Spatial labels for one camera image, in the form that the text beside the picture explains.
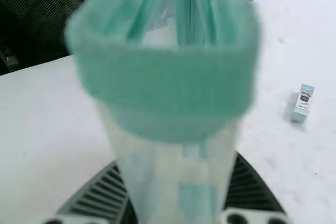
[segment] black mesh chair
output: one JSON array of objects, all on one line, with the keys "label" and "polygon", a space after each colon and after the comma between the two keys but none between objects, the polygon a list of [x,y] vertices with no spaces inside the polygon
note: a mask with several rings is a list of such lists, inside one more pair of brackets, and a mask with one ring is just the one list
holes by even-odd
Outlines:
[{"label": "black mesh chair", "polygon": [[64,27],[83,1],[0,0],[0,75],[10,70],[5,51],[13,53],[18,69],[67,56]]}]

